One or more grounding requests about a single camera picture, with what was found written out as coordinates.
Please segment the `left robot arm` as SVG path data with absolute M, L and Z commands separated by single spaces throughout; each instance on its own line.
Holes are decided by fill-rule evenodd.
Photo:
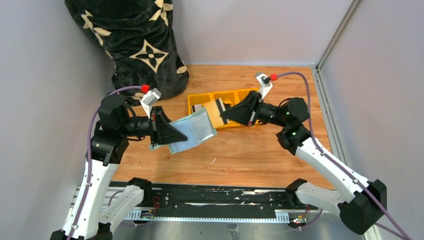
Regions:
M 110 240 L 126 215 L 139 204 L 154 199 L 152 183 L 132 178 L 110 206 L 103 209 L 106 193 L 130 141 L 150 137 L 153 146 L 187 140 L 170 124 L 162 107 L 138 116 L 124 96 L 106 96 L 96 113 L 99 121 L 89 125 L 83 181 L 69 219 L 51 234 L 53 240 Z

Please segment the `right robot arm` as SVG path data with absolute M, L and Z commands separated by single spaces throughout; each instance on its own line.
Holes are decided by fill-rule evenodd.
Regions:
M 251 90 L 241 102 L 220 115 L 246 127 L 253 126 L 255 121 L 280 126 L 282 130 L 276 137 L 281 147 L 307 162 L 335 188 L 329 190 L 298 179 L 287 187 L 297 202 L 339 216 L 358 235 L 365 234 L 385 214 L 387 186 L 379 179 L 370 181 L 350 169 L 313 136 L 304 125 L 310 114 L 303 98 L 287 98 L 282 105 L 275 106 L 265 103 L 259 92 Z

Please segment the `gold card with magnetic stripe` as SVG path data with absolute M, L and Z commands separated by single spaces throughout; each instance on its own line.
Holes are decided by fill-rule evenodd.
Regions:
M 229 124 L 230 121 L 222 117 L 222 113 L 226 110 L 226 107 L 221 98 L 211 100 L 205 103 L 203 107 L 206 109 L 210 122 L 215 129 Z

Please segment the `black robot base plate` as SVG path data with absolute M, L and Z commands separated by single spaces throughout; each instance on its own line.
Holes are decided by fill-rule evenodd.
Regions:
M 152 196 L 134 209 L 143 213 L 158 206 L 157 221 L 285 223 L 284 214 L 304 214 L 308 206 L 284 188 L 152 184 Z

